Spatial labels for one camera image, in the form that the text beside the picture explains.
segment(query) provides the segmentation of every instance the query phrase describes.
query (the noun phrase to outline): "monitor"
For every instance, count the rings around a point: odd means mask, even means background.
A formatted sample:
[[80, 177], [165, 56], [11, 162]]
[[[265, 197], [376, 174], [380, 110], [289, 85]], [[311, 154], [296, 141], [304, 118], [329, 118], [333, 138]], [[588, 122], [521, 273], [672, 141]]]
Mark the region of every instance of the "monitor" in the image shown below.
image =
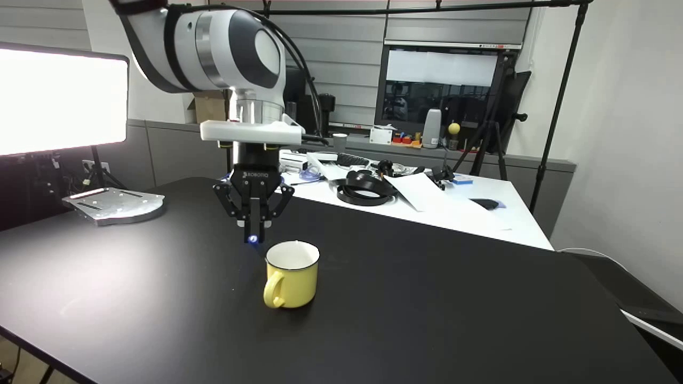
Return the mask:
[[497, 65], [494, 49], [399, 46], [384, 54], [378, 124], [421, 132], [426, 110], [476, 126]]
[[125, 138], [127, 57], [0, 45], [0, 156]]

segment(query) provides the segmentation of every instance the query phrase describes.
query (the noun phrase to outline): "yellow mug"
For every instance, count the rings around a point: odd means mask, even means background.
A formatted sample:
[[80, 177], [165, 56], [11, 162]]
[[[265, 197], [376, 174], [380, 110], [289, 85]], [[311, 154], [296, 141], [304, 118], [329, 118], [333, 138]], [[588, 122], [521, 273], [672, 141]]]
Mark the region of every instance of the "yellow mug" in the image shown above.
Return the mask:
[[283, 241], [272, 245], [267, 260], [263, 302], [267, 307], [302, 307], [316, 297], [320, 251], [311, 244]]

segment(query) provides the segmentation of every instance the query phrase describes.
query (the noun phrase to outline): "mug handle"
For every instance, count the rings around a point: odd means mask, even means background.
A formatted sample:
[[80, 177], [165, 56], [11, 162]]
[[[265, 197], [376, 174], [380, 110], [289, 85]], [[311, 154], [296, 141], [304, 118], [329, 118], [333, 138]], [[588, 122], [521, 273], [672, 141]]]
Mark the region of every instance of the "mug handle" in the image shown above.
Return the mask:
[[283, 305], [283, 298], [278, 297], [278, 294], [280, 294], [278, 291], [280, 291], [282, 280], [283, 280], [282, 271], [274, 271], [274, 273], [269, 278], [269, 282], [267, 282], [265, 289], [263, 289], [263, 300], [265, 300], [265, 305], [269, 305], [269, 307], [282, 307], [282, 305]]

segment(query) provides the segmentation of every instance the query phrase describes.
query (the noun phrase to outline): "white paper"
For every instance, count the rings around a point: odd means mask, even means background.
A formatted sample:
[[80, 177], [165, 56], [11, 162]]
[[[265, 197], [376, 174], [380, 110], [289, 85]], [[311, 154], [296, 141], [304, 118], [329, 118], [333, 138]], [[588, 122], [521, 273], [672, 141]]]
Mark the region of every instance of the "white paper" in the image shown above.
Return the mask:
[[306, 162], [304, 154], [280, 149], [280, 170], [282, 173], [300, 170], [304, 162]]
[[282, 173], [282, 182], [286, 185], [304, 185], [304, 183], [320, 183], [320, 177], [311, 173], [289, 170], [289, 173]]
[[345, 179], [348, 167], [321, 165], [316, 156], [306, 156], [306, 170], [321, 174], [329, 182]]
[[467, 228], [494, 228], [492, 216], [470, 198], [447, 197], [425, 173], [386, 177], [400, 197], [422, 216], [462, 221]]

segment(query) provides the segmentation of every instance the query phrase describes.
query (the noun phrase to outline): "box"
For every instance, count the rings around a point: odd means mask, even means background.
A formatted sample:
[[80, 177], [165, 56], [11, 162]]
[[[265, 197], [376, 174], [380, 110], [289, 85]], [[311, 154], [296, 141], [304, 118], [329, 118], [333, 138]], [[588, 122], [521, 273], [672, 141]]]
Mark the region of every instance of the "box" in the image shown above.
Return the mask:
[[226, 98], [221, 92], [200, 92], [194, 94], [194, 122], [205, 119], [227, 119]]
[[390, 145], [390, 137], [393, 137], [393, 126], [372, 126], [368, 129], [368, 143], [384, 143]]

